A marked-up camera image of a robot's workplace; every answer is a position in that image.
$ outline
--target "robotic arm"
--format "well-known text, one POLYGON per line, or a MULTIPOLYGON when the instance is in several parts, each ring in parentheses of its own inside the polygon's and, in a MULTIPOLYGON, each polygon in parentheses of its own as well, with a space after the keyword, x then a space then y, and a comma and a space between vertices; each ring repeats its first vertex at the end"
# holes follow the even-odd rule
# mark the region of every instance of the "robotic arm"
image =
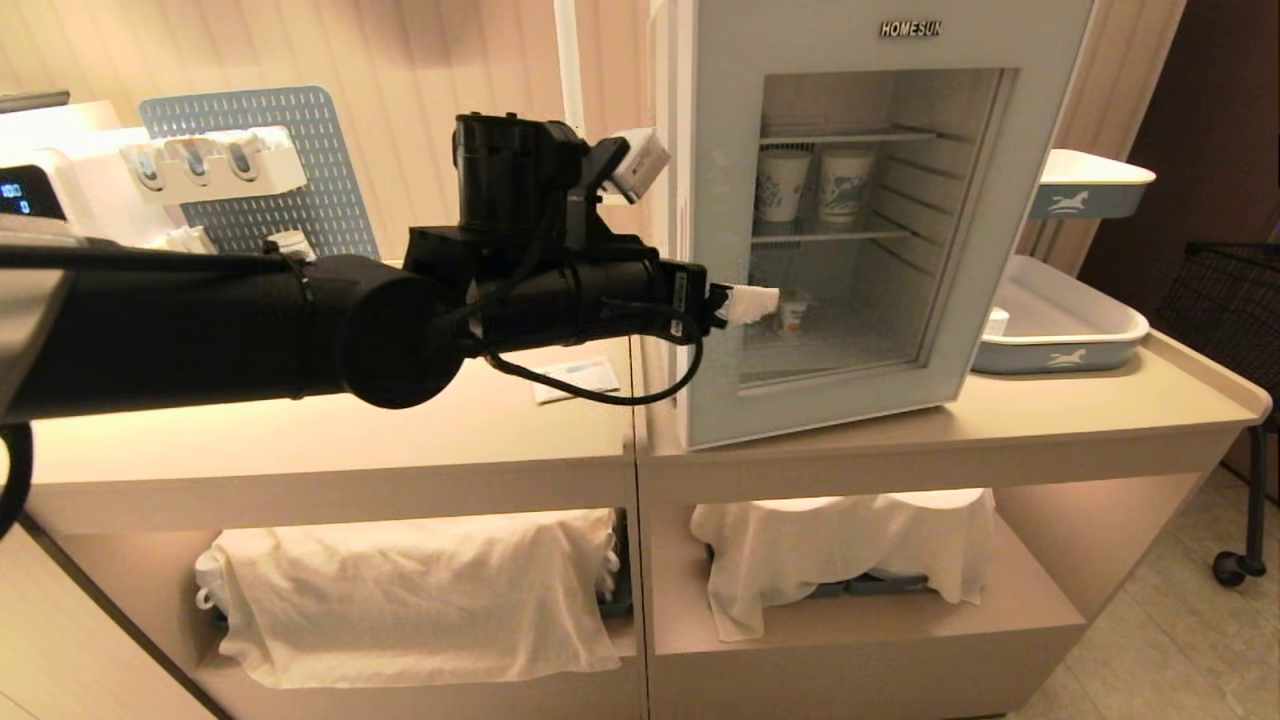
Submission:
POLYGON ((563 123, 472 114, 458 115, 453 150, 461 222, 411 228, 402 269, 353 255, 302 263, 270 251, 0 240, 0 274, 36 283, 9 302, 10 281, 0 283, 0 320, 26 318, 27 331, 24 346, 18 324, 9 323, 9 338, 0 332, 0 425, 10 445, 0 537, 20 510, 14 478, 26 471, 29 480, 24 428, 38 418, 335 392, 410 407, 444 389, 467 357, 617 405, 654 402, 689 383, 703 337, 724 327, 717 310, 728 288, 708 287, 700 265, 663 260, 599 218, 602 186, 635 160, 626 140, 588 146, 563 123), (500 355, 628 334, 694 345, 685 377, 618 397, 500 355))

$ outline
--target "pegboard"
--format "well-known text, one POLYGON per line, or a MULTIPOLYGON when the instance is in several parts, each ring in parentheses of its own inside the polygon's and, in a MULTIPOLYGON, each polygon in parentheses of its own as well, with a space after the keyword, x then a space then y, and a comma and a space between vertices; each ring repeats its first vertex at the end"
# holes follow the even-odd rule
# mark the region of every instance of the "pegboard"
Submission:
POLYGON ((257 252, 266 236, 301 229, 316 255, 378 258, 333 97, 323 87, 278 87, 154 97, 138 105, 151 137, 261 126, 289 128, 307 184, 259 197, 186 202, 183 215, 223 252, 257 252))

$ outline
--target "fridge door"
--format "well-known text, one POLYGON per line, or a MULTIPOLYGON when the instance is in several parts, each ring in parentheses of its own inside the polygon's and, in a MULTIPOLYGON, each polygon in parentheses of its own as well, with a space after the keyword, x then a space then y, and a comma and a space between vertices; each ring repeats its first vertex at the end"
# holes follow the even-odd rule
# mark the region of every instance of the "fridge door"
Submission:
POLYGON ((708 338, 677 401, 690 447, 956 397, 1091 9, 680 0, 663 12, 659 110, 676 161, 657 229, 717 282, 783 291, 776 315, 708 338))

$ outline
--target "floor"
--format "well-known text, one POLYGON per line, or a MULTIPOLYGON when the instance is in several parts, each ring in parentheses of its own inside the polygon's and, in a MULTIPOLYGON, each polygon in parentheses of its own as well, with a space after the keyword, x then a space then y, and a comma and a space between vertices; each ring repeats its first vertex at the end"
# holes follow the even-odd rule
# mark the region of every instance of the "floor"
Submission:
POLYGON ((1280 720, 1280 510, 1267 505, 1270 571, 1213 580, 1243 551, 1248 489, 1224 468, 1152 547, 1080 644, 1014 720, 1280 720))

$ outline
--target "wheel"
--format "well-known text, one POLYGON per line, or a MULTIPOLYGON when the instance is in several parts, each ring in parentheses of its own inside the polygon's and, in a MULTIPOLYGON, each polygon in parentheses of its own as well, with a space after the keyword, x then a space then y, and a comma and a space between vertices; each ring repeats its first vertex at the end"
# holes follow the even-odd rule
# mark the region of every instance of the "wheel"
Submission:
POLYGON ((1248 575, 1240 570, 1240 556, 1229 550, 1224 550, 1213 559, 1213 578, 1224 588, 1238 588, 1248 575))

